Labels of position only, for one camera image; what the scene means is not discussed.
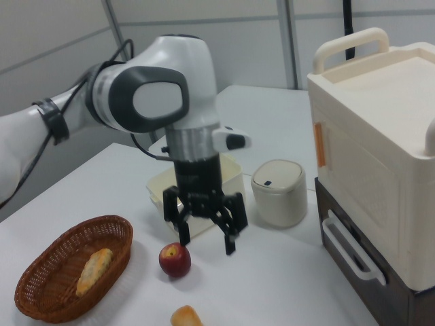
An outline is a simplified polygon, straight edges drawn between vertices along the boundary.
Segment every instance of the red apple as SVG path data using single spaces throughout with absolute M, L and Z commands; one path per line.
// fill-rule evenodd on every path
M 182 277 L 189 272 L 191 261 L 186 247 L 174 242 L 165 246 L 158 255 L 163 272 L 172 277 Z

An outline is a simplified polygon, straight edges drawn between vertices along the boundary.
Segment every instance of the bread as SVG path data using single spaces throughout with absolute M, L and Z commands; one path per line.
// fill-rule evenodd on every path
M 171 317 L 172 326 L 204 326 L 191 306 L 178 308 Z
M 101 275 L 109 268 L 114 253 L 110 249 L 104 248 L 90 256 L 84 266 L 82 275 L 77 282 L 75 294 L 82 297 L 98 281 Z

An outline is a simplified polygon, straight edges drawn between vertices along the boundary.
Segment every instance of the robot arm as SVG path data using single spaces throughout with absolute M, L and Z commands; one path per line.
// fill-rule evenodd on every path
M 158 37 L 128 62 L 97 65 L 79 86 L 0 118 L 0 202 L 14 193 L 48 132 L 62 134 L 56 142 L 98 124 L 131 134 L 164 128 L 164 150 L 174 162 L 177 179 L 177 187 L 164 192 L 165 220 L 174 223 L 186 245 L 187 216 L 210 218 L 225 233 L 230 254 L 247 220 L 241 195 L 222 192 L 219 152 L 247 147 L 250 140 L 241 132 L 220 128 L 216 94 L 209 49 L 196 37 Z M 63 112 L 65 103 L 69 108 Z M 54 115 L 47 117 L 44 111 Z M 184 204 L 180 213 L 177 198 Z

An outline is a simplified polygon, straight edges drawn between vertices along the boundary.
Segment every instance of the brown woven basket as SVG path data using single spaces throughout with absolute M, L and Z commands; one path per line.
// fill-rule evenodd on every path
M 24 272 L 15 291 L 15 305 L 25 315 L 63 323 L 94 307 L 122 274 L 130 259 L 133 228 L 122 217 L 106 215 L 82 222 L 55 240 Z M 109 269 L 83 296 L 77 281 L 90 256 L 113 251 Z

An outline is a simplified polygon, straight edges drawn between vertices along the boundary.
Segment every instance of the drawer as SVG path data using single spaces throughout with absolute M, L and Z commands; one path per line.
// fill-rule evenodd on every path
M 435 287 L 409 289 L 315 180 L 322 242 L 380 326 L 435 325 Z

